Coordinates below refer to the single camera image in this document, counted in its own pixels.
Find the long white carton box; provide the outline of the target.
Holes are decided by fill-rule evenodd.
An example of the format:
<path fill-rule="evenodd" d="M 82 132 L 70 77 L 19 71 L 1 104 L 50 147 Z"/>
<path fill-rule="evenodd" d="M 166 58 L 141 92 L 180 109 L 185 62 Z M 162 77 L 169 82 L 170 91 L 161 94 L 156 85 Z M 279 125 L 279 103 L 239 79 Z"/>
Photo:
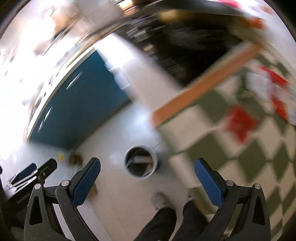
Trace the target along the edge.
<path fill-rule="evenodd" d="M 132 158 L 132 164 L 153 164 L 151 156 L 134 156 Z"/>

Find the person black trouser legs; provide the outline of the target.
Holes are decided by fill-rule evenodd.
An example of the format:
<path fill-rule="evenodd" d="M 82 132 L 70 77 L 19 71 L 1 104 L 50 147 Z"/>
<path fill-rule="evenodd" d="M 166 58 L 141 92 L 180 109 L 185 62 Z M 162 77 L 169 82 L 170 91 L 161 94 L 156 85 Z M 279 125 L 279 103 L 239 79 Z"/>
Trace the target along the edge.
<path fill-rule="evenodd" d="M 135 240 L 170 240 L 177 222 L 176 211 L 160 209 L 137 235 Z M 183 208 L 183 222 L 172 240 L 197 240 L 208 226 L 208 221 L 191 200 Z"/>

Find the grey slipper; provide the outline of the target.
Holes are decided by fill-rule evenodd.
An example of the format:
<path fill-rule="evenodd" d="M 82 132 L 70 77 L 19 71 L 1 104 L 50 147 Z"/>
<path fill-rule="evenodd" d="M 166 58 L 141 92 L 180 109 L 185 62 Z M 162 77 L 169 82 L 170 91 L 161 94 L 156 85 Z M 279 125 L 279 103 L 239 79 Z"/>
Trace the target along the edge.
<path fill-rule="evenodd" d="M 163 208 L 174 209 L 174 206 L 171 204 L 170 200 L 168 200 L 168 198 L 162 192 L 154 193 L 152 195 L 151 201 L 155 210 L 160 210 Z"/>

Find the green checkered table cloth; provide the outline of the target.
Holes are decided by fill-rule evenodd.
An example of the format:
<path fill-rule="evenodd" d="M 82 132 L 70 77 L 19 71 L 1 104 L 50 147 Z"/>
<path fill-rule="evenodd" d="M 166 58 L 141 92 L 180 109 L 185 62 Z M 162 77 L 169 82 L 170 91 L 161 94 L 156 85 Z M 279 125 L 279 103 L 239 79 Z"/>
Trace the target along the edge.
<path fill-rule="evenodd" d="M 226 180 L 256 184 L 271 239 L 295 217 L 295 70 L 273 47 L 247 45 L 153 114 L 170 163 L 208 219 L 217 208 L 194 175 L 204 158 Z"/>

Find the small red packet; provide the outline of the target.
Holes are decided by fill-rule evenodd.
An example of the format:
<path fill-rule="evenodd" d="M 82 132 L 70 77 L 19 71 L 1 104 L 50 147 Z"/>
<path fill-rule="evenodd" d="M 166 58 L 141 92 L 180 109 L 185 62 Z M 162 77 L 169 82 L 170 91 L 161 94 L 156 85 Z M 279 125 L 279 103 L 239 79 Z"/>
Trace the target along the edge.
<path fill-rule="evenodd" d="M 251 116 L 242 106 L 234 105 L 226 115 L 225 130 L 232 133 L 236 141 L 243 144 L 249 132 L 256 129 L 258 120 Z"/>

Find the red white snack bag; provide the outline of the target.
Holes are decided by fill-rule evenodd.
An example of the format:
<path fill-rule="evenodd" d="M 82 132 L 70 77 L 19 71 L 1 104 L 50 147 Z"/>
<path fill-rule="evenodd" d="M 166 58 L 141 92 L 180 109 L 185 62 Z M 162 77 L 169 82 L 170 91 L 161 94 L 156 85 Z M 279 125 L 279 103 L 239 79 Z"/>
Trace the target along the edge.
<path fill-rule="evenodd" d="M 289 82 L 274 71 L 260 66 L 256 73 L 247 73 L 246 87 L 264 101 L 273 105 L 276 113 L 285 121 L 288 117 Z"/>

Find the black gas stove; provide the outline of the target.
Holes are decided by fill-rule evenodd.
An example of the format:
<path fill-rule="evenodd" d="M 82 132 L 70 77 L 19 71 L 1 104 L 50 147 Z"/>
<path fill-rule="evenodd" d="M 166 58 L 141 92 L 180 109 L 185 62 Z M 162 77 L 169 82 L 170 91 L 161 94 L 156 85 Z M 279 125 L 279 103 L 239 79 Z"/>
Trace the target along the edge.
<path fill-rule="evenodd" d="M 230 30 L 232 20 L 177 9 L 146 11 L 128 18 L 116 34 L 185 87 L 242 42 Z"/>

